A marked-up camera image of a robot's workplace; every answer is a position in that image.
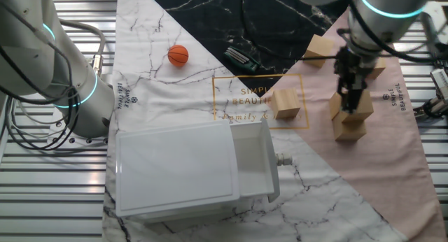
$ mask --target pink cloth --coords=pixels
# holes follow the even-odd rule
[[[348,27],[347,12],[324,35],[335,42],[332,54],[345,44],[336,33],[341,27]],[[447,241],[398,60],[387,58],[386,69],[369,82],[374,113],[365,121],[368,133],[353,143],[336,142],[333,136],[328,100],[337,87],[334,62],[327,60],[321,69],[298,62],[289,70],[302,74],[309,118],[310,128],[297,133],[411,241]],[[297,76],[284,76],[273,88],[289,87],[300,88]]]

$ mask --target black marble pattern cloth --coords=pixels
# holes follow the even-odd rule
[[[310,6],[300,0],[156,0],[234,75],[247,75],[223,57],[229,46],[261,63],[257,75],[287,72],[347,9],[345,0]],[[242,78],[248,88],[280,78]]]

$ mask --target connector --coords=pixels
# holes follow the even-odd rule
[[[277,157],[277,166],[291,165],[293,163],[293,156],[291,154],[275,154]]]
[[[95,55],[93,56],[93,63],[92,63],[93,70],[98,75],[98,77],[101,76],[101,71],[103,68],[103,56],[101,55]]]

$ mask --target white marble pattern cloth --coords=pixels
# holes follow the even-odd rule
[[[279,167],[281,194],[273,203],[256,199],[250,210],[194,227],[189,227],[192,220],[146,224],[118,218],[116,133],[213,120],[213,90],[232,94],[246,87],[238,78],[232,78],[231,85],[212,87],[213,77],[233,75],[154,0],[118,0],[116,34],[116,101],[109,132],[104,241],[407,240],[287,129],[271,130],[275,150],[294,157],[292,166]],[[181,69],[167,59],[174,44],[184,45],[190,53]],[[233,113],[231,98],[217,98],[215,102],[218,117]],[[268,110],[266,104],[257,105],[257,112]]]

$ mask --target blue led ring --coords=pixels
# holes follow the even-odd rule
[[[97,88],[97,84],[98,84],[98,76],[95,75],[95,85],[93,86],[93,90],[92,92],[89,94],[89,96],[87,96],[85,99],[83,99],[81,102],[78,103],[78,106],[81,105],[82,103],[86,102],[95,92],[96,88]],[[56,107],[58,108],[68,108],[69,106],[58,106],[55,104]]]
[[[361,0],[363,1],[363,3],[372,11],[374,11],[377,14],[383,15],[385,17],[390,17],[390,18],[409,18],[409,17],[413,17],[415,15],[420,14],[424,9],[425,6],[421,7],[419,10],[416,10],[414,12],[411,13],[407,13],[407,14],[393,14],[393,13],[387,13],[384,11],[379,10],[378,8],[375,8],[374,6],[372,6],[372,4],[370,4],[367,0]]]
[[[53,37],[53,40],[56,40],[55,34],[50,29],[50,27],[48,27],[46,24],[43,24],[43,27],[46,28],[48,30],[48,32],[50,32],[51,36]]]

